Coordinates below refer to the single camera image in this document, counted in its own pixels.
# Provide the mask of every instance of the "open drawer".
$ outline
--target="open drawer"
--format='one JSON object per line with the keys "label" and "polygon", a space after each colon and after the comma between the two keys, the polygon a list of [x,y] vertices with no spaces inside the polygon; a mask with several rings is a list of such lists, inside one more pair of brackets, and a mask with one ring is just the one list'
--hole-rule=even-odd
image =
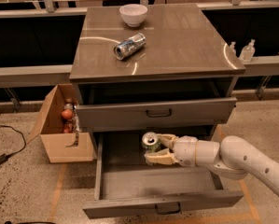
{"label": "open drawer", "polygon": [[141,137],[139,132],[101,134],[95,200],[83,208],[89,218],[229,207],[243,197],[223,189],[207,169],[147,165]]}
{"label": "open drawer", "polygon": [[115,105],[79,105],[82,127],[90,132],[144,130],[148,127],[214,125],[228,120],[236,98],[146,102]]}

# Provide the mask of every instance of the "floor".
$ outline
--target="floor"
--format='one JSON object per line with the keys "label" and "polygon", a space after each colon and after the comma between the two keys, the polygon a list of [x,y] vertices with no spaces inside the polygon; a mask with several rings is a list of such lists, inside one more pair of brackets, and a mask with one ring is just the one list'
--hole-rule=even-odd
{"label": "floor", "polygon": [[[279,92],[266,92],[259,101],[253,92],[237,92],[239,99],[227,124],[219,125],[213,139],[238,135],[279,162]],[[28,136],[41,103],[23,104],[20,112],[0,104],[0,124]],[[21,136],[0,128],[0,155],[23,146]],[[252,175],[234,181],[221,178],[224,188],[241,190],[244,197],[233,207],[159,216],[115,217],[90,220],[82,206],[93,200],[96,163],[50,164],[39,137],[0,165],[0,224],[7,221],[57,224],[279,224],[279,198]]]}

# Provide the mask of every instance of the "black handle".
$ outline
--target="black handle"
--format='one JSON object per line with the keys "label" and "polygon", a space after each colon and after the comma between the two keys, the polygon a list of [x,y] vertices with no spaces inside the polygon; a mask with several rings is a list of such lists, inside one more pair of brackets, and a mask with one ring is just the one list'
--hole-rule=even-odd
{"label": "black handle", "polygon": [[156,210],[156,213],[159,214],[159,215],[176,214],[176,213],[180,213],[181,212],[181,206],[180,206],[180,203],[177,203],[177,210],[168,211],[168,212],[161,212],[161,211],[159,211],[158,206],[155,204],[155,210]]}
{"label": "black handle", "polygon": [[149,116],[150,118],[169,117],[169,116],[172,116],[172,114],[173,114],[173,111],[171,108],[168,110],[168,113],[158,114],[158,115],[152,115],[149,110],[146,110],[146,115]]}

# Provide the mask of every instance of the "bottle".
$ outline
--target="bottle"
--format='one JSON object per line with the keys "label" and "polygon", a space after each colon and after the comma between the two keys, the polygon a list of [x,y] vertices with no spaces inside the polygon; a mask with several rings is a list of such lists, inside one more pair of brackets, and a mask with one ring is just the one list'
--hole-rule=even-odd
{"label": "bottle", "polygon": [[240,60],[243,62],[250,62],[253,58],[253,55],[255,53],[255,48],[254,48],[254,43],[255,40],[252,39],[248,46],[243,47],[242,52],[240,54]]}
{"label": "bottle", "polygon": [[230,48],[231,48],[231,50],[233,51],[233,53],[236,54],[236,50],[235,50],[235,41],[231,41]]}

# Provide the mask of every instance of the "silver can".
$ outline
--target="silver can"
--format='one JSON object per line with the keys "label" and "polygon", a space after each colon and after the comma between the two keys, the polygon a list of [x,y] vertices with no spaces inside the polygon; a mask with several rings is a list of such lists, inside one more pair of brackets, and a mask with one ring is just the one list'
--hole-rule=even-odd
{"label": "silver can", "polygon": [[151,152],[160,150],[160,140],[158,136],[153,132],[145,133],[142,137],[142,147],[148,149]]}
{"label": "silver can", "polygon": [[114,47],[114,54],[119,60],[131,56],[146,44],[146,37],[139,33]]}

